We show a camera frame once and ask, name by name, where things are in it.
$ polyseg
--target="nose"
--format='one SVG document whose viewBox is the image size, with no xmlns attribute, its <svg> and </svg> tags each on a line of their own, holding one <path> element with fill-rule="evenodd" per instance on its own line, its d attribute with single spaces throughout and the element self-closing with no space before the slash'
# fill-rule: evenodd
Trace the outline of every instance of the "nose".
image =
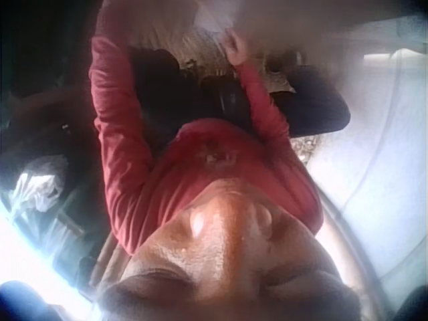
<svg viewBox="0 0 428 321">
<path fill-rule="evenodd" d="M 214 197 L 191 214 L 191 231 L 203 255 L 201 295 L 254 298 L 272 234 L 272 215 L 238 193 Z"/>
</svg>

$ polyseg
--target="long-sleeved shirt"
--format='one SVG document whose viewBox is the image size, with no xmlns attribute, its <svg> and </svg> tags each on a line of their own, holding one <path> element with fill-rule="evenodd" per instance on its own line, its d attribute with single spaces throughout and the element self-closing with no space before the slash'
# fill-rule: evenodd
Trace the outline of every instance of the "long-sleeved shirt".
<svg viewBox="0 0 428 321">
<path fill-rule="evenodd" d="M 218 179 L 241 179 L 257 187 L 312 233 L 319 230 L 316 187 L 292 150 L 286 118 L 249 63 L 236 71 L 259 139 L 224 120 L 200 119 L 184 125 L 155 162 L 142 135 L 126 53 L 98 35 L 92 39 L 92 55 L 106 203 L 112 231 L 129 254 Z"/>
</svg>

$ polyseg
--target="hand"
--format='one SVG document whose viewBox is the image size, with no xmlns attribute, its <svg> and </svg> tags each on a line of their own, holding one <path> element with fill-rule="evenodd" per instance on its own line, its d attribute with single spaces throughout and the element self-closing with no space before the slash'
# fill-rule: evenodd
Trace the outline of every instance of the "hand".
<svg viewBox="0 0 428 321">
<path fill-rule="evenodd" d="M 239 66 L 248 60 L 247 42 L 235 30 L 228 29 L 226 31 L 221 46 L 232 66 Z"/>
</svg>

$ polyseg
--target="skin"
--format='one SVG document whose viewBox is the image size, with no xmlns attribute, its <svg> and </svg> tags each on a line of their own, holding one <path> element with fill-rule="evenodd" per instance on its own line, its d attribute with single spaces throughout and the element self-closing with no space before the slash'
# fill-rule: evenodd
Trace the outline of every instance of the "skin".
<svg viewBox="0 0 428 321">
<path fill-rule="evenodd" d="M 358 320 L 309 230 L 237 179 L 152 234 L 100 305 L 108 320 Z"/>
</svg>

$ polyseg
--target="black trousers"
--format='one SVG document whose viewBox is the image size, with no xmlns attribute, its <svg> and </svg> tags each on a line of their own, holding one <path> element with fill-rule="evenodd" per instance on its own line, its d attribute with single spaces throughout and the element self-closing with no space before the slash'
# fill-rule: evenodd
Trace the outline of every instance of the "black trousers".
<svg viewBox="0 0 428 321">
<path fill-rule="evenodd" d="M 180 70 L 166 50 L 142 49 L 131 54 L 135 90 L 144 119 L 172 139 L 179 128 L 199 118 L 222 118 L 253 133 L 249 101 L 232 75 L 205 78 Z M 341 95 L 312 66 L 287 75 L 292 92 L 271 93 L 290 125 L 290 136 L 324 134 L 343 129 L 350 112 Z"/>
</svg>

